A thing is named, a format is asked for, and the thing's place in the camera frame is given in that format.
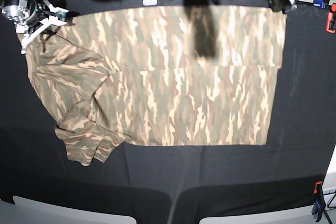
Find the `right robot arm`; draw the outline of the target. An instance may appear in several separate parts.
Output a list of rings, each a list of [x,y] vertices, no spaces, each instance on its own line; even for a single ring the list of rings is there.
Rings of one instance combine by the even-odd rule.
[[[65,25],[68,12],[49,0],[1,0],[1,14],[14,22],[17,34],[23,35],[23,55],[28,45],[48,27]]]

